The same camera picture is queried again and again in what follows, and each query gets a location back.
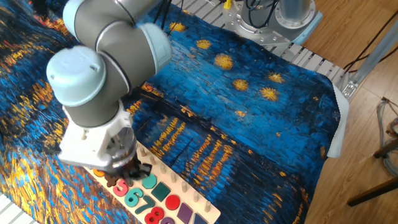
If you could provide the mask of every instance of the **red number 5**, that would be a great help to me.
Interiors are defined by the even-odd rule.
[[[159,221],[164,217],[163,209],[154,207],[150,213],[145,216],[146,224],[159,224]]]
[[[123,197],[127,194],[127,191],[129,190],[129,188],[127,187],[126,183],[124,180],[120,180],[118,185],[122,188],[121,190],[119,190],[119,188],[117,186],[113,187],[113,193],[116,194],[119,197]]]

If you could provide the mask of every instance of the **green number 6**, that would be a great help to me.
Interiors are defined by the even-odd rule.
[[[124,203],[126,203],[128,207],[134,207],[138,204],[138,197],[142,196],[144,196],[144,193],[141,189],[133,188],[127,192],[126,196],[124,197]]]

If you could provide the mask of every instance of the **blue fabric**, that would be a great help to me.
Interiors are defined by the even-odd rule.
[[[28,2],[0,2],[1,191],[41,223],[136,223],[84,169],[45,153],[68,124],[46,64],[78,43],[57,22],[65,1],[44,3],[40,18]],[[138,140],[221,211],[218,223],[303,223],[340,120],[331,82],[195,16],[173,26],[178,11],[165,29],[172,62],[123,98]]]

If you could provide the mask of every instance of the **red circle shape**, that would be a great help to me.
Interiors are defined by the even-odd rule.
[[[166,208],[174,211],[180,206],[180,198],[177,195],[170,195],[166,198]]]

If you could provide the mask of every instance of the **wooden floor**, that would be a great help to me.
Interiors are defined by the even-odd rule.
[[[392,0],[315,1],[326,21],[305,46],[340,66],[353,60],[398,9]],[[346,205],[350,197],[392,178],[382,159],[372,156],[380,145],[376,106],[383,96],[398,103],[398,53],[380,63],[351,100],[342,155],[326,161],[305,223],[398,223],[398,190]],[[385,123],[395,117],[386,107]],[[393,157],[398,164],[398,154]]]
[[[303,46],[341,68],[361,53],[398,10],[396,0],[314,1],[323,13],[323,20]],[[381,38],[375,41],[371,51],[380,40]]]

